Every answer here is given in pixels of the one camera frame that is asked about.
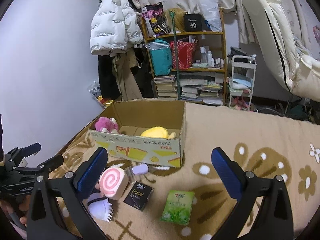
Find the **person's left hand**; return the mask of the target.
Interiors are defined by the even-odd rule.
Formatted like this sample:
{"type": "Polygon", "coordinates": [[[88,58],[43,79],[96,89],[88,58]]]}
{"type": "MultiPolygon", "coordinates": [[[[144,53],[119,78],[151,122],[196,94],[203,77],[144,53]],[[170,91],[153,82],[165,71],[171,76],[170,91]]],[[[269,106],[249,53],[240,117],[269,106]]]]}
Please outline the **person's left hand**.
{"type": "Polygon", "coordinates": [[[1,209],[9,216],[15,213],[20,220],[20,224],[27,226],[30,198],[31,195],[5,197],[4,199],[1,199],[1,209]]]}

